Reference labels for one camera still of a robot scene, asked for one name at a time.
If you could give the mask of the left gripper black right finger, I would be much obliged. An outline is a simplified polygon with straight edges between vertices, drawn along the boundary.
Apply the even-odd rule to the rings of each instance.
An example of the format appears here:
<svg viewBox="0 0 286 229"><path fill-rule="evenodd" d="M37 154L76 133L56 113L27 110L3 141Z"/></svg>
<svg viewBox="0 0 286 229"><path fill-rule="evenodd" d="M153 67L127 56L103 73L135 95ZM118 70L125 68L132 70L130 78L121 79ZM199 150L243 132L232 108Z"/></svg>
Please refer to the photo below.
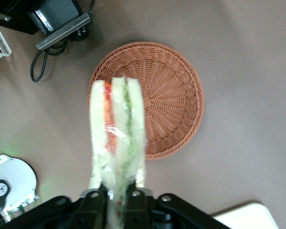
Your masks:
<svg viewBox="0 0 286 229"><path fill-rule="evenodd" d="M154 198L146 188L127 193L125 229L227 229L228 226L172 193Z"/></svg>

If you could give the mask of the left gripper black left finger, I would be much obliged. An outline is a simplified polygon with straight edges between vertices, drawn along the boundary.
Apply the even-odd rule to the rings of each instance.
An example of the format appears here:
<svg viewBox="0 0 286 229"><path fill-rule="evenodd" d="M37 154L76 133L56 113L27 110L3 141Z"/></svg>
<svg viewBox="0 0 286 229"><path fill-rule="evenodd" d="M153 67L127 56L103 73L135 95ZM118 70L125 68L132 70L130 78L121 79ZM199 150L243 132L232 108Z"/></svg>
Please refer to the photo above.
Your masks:
<svg viewBox="0 0 286 229"><path fill-rule="evenodd" d="M45 220L38 228L103 229L106 222L107 197L105 187L88 189L58 216Z"/></svg>

